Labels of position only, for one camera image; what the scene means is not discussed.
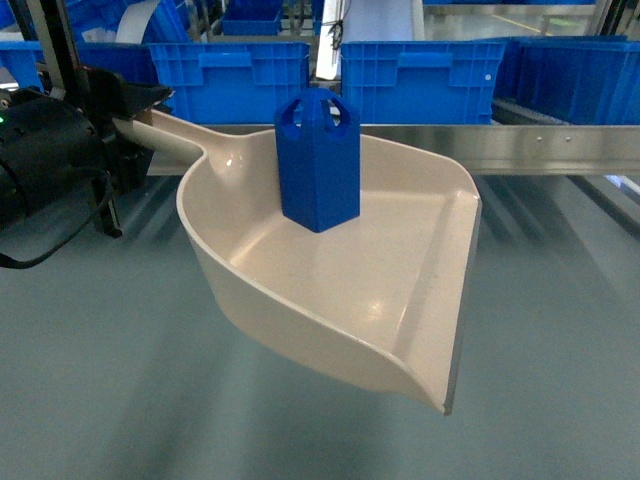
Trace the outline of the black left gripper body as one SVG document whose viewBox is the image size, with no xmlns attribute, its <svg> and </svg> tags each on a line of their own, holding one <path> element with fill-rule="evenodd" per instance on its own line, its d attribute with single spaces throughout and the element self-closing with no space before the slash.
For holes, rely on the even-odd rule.
<svg viewBox="0 0 640 480">
<path fill-rule="evenodd" d="M 96 128 L 116 191 L 128 193 L 142 187 L 152 150 L 126 139 L 115 122 L 147 113 L 168 100 L 173 90 L 158 83 L 129 82 L 118 72 L 87 65 L 77 67 L 74 76 L 81 91 L 67 92 L 65 99 Z"/>
</svg>

